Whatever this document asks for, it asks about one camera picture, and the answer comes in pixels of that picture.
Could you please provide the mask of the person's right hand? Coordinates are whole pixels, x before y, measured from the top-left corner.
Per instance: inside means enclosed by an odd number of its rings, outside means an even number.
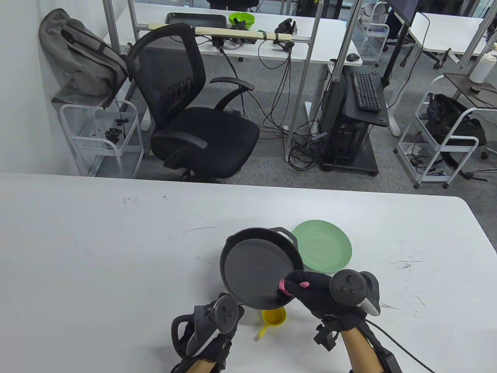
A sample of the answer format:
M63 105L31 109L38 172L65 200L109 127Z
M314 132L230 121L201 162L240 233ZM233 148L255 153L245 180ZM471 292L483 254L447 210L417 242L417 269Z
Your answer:
M355 305L339 304L330 293L331 279L322 273L295 270L286 276L285 290L332 331L351 330L365 320L367 313Z

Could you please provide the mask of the person's left hand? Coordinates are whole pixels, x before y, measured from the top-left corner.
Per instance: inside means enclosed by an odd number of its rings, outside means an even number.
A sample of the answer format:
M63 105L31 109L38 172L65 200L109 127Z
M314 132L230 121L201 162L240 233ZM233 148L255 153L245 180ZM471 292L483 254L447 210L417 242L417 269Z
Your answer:
M227 293L206 305L194 306L192 314L176 317L172 322L172 341L182 359L181 371L201 359L225 368L238 322L245 310Z

